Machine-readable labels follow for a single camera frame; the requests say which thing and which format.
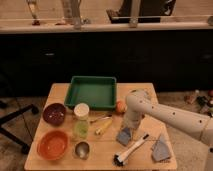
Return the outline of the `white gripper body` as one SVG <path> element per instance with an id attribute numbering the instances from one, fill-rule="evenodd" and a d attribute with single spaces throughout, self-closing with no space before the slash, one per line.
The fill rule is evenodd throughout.
<path id="1" fill-rule="evenodd" d="M 127 135 L 129 135 L 130 139 L 133 139 L 134 134 L 139 128 L 143 118 L 143 114 L 127 111 L 123 116 L 121 130 L 124 131 Z"/>

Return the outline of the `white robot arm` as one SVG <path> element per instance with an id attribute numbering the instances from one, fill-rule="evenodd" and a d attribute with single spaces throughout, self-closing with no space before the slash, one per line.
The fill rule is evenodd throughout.
<path id="1" fill-rule="evenodd" d="M 143 114 L 169 124 L 209 147 L 204 171 L 213 171 L 213 117 L 152 103 L 144 90 L 131 91 L 126 96 L 126 105 L 125 127 L 136 130 Z"/>

